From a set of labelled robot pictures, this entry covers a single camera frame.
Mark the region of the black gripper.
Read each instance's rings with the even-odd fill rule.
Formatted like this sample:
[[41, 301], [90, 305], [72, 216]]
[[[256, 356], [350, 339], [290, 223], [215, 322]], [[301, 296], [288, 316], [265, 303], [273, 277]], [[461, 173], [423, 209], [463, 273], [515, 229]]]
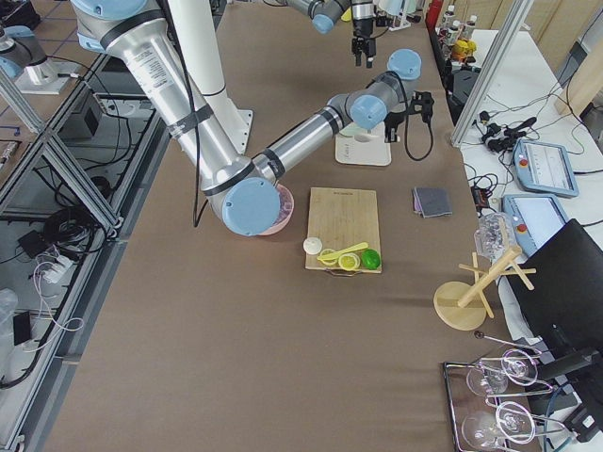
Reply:
[[431, 126], [432, 123], [432, 94], [428, 91], [415, 91], [409, 101], [409, 106], [400, 112], [390, 112], [385, 116], [384, 141], [395, 143], [399, 141], [398, 127], [411, 115], [420, 114], [421, 119]]
[[361, 66], [361, 54], [364, 54], [366, 56], [366, 67], [371, 68], [376, 55], [376, 39], [354, 34], [351, 41], [351, 52], [354, 54], [355, 66]]

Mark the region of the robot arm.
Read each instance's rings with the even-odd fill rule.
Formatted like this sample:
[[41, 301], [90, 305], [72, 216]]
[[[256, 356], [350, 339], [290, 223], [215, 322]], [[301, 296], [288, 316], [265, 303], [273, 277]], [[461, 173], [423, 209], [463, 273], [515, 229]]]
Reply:
[[197, 170], [196, 184], [232, 232], [259, 235], [272, 227], [281, 201], [277, 182], [350, 124], [385, 128], [393, 142], [406, 118], [432, 118], [432, 96], [416, 87], [417, 52], [400, 49], [385, 72], [364, 88], [334, 96], [261, 153], [249, 157], [234, 143], [220, 96], [206, 93], [203, 72], [220, 73], [215, 25], [205, 1], [76, 1], [80, 44], [120, 59]]
[[316, 31], [321, 34], [329, 33], [341, 16], [349, 9], [352, 22], [351, 53], [354, 55], [355, 65], [359, 67], [365, 59], [366, 67], [368, 69], [372, 67], [376, 56], [376, 39], [372, 36], [375, 10], [371, 1], [285, 0], [276, 1], [275, 4], [294, 8], [308, 16], [312, 20]]

